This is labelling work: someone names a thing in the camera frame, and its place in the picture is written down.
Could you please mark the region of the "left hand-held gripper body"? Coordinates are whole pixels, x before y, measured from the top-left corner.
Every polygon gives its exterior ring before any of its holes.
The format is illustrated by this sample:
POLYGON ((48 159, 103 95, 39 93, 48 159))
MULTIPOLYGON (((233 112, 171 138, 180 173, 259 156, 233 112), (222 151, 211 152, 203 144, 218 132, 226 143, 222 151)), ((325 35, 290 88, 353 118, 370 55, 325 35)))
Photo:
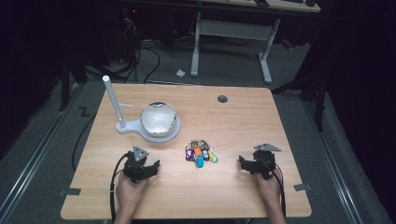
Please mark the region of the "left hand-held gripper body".
POLYGON ((146 150, 138 146, 133 146, 133 150, 127 153, 127 162, 124 163, 123 173, 135 184, 144 180, 145 171, 150 170, 145 166, 148 155, 146 150))

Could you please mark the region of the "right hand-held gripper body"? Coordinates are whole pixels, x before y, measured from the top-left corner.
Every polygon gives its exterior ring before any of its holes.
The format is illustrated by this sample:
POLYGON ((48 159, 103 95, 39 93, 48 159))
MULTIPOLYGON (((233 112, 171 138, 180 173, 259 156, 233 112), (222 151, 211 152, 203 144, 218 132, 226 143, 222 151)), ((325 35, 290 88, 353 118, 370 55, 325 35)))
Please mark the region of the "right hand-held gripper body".
POLYGON ((257 145, 254 147, 256 151, 253 153, 253 174, 261 174, 265 180, 273 176, 276 168, 275 152, 281 149, 269 143, 257 145))

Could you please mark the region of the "person's left hand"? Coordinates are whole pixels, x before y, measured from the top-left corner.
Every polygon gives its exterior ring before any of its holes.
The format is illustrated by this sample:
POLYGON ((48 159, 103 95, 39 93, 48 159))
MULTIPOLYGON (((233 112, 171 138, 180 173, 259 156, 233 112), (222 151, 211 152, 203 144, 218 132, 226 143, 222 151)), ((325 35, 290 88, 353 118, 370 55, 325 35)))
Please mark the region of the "person's left hand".
POLYGON ((133 183, 129 177, 120 174, 119 183, 116 188, 120 206, 117 218, 131 218, 133 216, 134 210, 138 206, 148 182, 147 179, 144 179, 136 184, 133 183))

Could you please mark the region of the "person's right hand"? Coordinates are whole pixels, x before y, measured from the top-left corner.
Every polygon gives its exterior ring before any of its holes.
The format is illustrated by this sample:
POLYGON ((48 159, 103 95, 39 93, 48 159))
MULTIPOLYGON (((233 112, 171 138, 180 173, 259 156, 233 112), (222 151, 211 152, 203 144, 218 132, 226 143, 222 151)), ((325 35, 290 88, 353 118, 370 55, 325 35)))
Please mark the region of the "person's right hand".
POLYGON ((268 210, 280 209, 280 186, 273 175, 269 179, 264 179, 262 174, 254 175, 258 181, 259 192, 262 196, 263 202, 268 210))

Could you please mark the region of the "white stand with pole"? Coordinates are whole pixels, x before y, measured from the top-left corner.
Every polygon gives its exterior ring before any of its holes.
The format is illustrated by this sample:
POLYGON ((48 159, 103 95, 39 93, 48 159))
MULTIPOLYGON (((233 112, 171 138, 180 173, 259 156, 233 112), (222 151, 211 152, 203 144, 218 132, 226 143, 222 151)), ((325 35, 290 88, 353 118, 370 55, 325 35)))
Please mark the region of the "white stand with pole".
POLYGON ((165 143, 174 139, 181 130, 181 121, 177 114, 177 130, 168 136, 165 137, 152 137, 149 136, 144 130, 140 122, 140 116, 135 120, 127 120, 123 117, 120 106, 118 105, 119 101, 117 99, 116 93, 114 92, 111 80, 109 76, 103 76, 102 80, 106 87, 107 95, 109 96, 110 102, 113 106, 113 109, 118 118, 118 123, 116 124, 116 130, 118 133, 139 133, 145 140, 151 143, 165 143))

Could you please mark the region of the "bunch of colourful key tags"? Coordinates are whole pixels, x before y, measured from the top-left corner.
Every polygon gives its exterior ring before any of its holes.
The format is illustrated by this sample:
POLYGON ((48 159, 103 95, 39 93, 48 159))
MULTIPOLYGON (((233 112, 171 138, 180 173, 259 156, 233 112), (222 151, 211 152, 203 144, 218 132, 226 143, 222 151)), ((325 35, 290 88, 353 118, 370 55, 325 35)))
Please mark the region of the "bunch of colourful key tags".
POLYGON ((219 158, 215 154, 215 149, 206 140, 195 139, 185 147, 185 160, 193 161, 197 168, 203 168, 207 161, 217 163, 219 158))

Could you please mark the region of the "shiny silver bowl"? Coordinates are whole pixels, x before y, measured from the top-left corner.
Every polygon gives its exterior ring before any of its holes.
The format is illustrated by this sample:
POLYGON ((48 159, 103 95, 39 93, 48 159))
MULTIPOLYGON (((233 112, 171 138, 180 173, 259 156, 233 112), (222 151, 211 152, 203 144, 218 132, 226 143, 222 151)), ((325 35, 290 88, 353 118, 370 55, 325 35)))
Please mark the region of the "shiny silver bowl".
POLYGON ((167 103, 154 102, 144 107, 140 122, 149 136, 165 137, 177 130, 177 112, 167 103))

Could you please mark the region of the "dark metal stand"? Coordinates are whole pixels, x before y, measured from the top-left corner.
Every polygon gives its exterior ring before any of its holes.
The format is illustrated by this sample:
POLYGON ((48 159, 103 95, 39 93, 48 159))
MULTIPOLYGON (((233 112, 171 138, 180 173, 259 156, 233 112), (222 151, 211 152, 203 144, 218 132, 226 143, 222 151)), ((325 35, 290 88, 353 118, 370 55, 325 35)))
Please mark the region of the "dark metal stand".
POLYGON ((69 68, 68 68, 68 56, 65 55, 62 60, 62 70, 61 70, 61 84, 62 84, 62 93, 61 93, 61 106, 60 111, 65 111, 70 98, 70 89, 69 89, 69 68))
POLYGON ((280 94, 286 90, 301 89, 300 99, 302 101, 316 101, 314 121, 317 128, 322 132, 323 112, 325 109, 324 101, 326 94, 327 74, 316 73, 304 77, 297 77, 281 87, 271 90, 272 94, 280 94))

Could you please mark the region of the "white-legged background desk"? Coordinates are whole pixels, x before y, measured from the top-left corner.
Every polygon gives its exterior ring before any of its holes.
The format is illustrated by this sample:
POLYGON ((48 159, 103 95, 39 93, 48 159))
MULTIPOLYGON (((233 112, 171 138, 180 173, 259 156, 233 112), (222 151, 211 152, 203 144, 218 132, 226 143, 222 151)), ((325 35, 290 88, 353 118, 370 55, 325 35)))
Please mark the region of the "white-legged background desk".
MULTIPOLYGON (((304 0, 266 0, 269 3, 269 7, 258 7, 254 0, 197 0, 200 6, 203 2, 207 3, 219 3, 224 5, 235 5, 243 7, 255 7, 264 9, 276 9, 281 12, 293 11, 303 13, 319 13, 321 11, 320 6, 316 3, 313 7, 309 7, 305 4, 304 0)), ((191 76, 197 77, 199 71, 199 57, 200 57, 200 37, 202 35, 220 36, 220 37, 232 37, 241 38, 248 40, 260 40, 265 41, 266 46, 264 52, 258 55, 262 75, 266 84, 272 83, 271 74, 269 71, 267 57, 272 47, 276 32, 280 24, 280 18, 276 18, 272 25, 258 25, 249 24, 233 21, 216 21, 216 20, 203 20, 201 13, 196 13, 195 21, 195 37, 194 37, 194 49, 191 59, 191 76)))

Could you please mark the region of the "metal floor rail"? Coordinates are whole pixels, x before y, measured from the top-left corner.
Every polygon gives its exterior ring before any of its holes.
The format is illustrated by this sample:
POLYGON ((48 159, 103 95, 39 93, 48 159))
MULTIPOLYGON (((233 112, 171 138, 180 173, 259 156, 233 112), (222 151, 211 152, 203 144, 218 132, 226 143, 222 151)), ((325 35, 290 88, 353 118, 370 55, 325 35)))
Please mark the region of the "metal floor rail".
POLYGON ((314 132, 317 136, 317 139, 320 144, 320 150, 323 155, 325 164, 331 176, 333 185, 337 192, 338 198, 343 205, 343 208, 346 212, 346 216, 349 220, 350 224, 363 224, 361 215, 357 209, 357 206, 352 198, 349 187, 347 186, 346 181, 344 180, 342 173, 336 163, 336 160, 332 154, 330 145, 327 142, 325 134, 318 128, 315 120, 315 111, 313 106, 310 103, 302 102, 304 107, 304 111, 307 114, 310 124, 314 129, 314 132))
POLYGON ((50 149, 70 105, 80 95, 84 84, 67 84, 70 92, 65 105, 62 85, 33 114, 8 154, 0 161, 0 224, 7 224, 21 197, 50 149))

